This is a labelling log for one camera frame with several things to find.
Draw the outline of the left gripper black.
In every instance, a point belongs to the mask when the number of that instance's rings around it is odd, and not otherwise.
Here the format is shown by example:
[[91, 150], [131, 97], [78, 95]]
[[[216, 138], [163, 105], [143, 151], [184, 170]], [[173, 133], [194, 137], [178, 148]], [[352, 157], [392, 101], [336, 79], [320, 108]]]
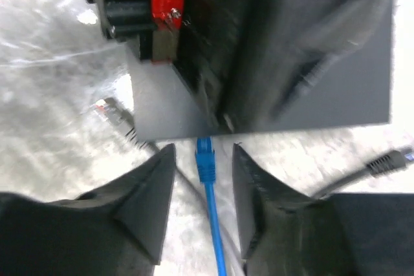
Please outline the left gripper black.
[[[104, 38], [128, 41], [137, 59], [152, 61], [150, 0], [86, 0], [95, 5]], [[177, 74], [212, 125], [235, 58], [250, 0], [184, 0]]]

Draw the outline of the black network switch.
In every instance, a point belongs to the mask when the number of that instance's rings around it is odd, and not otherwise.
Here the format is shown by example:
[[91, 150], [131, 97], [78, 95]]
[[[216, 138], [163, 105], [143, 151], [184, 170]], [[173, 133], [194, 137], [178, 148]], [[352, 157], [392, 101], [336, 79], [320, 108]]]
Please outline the black network switch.
[[[233, 64], [223, 90], [230, 82]], [[127, 45], [127, 69], [133, 91], [133, 119], [139, 140], [159, 140], [245, 134], [299, 129], [324, 129], [386, 123], [391, 86], [393, 0], [365, 44], [331, 63], [313, 87], [285, 107], [262, 131], [233, 133], [223, 120], [223, 95], [219, 124], [212, 125], [197, 105], [174, 64], [137, 59]]]

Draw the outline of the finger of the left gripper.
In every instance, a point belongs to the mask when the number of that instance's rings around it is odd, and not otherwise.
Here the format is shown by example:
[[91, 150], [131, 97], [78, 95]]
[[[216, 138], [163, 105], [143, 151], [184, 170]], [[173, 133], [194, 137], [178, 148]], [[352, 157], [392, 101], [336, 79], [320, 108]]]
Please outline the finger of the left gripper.
[[389, 2], [252, 0], [223, 95], [229, 130], [264, 130], [331, 63], [365, 44]]

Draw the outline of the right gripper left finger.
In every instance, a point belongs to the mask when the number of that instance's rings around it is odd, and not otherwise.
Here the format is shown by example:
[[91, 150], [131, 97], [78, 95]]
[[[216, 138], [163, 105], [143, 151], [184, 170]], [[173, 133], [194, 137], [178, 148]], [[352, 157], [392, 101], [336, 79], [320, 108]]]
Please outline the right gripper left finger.
[[1, 193], [2, 275], [152, 275], [160, 263], [175, 146], [72, 200]]

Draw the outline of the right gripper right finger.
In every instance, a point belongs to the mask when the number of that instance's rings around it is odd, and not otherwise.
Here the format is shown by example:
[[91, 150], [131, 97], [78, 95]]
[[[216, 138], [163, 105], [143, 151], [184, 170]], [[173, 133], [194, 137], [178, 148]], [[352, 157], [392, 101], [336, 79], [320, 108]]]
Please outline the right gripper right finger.
[[389, 151], [313, 196], [296, 191], [234, 145], [232, 178], [246, 275], [412, 275], [413, 195], [339, 193], [413, 163]]

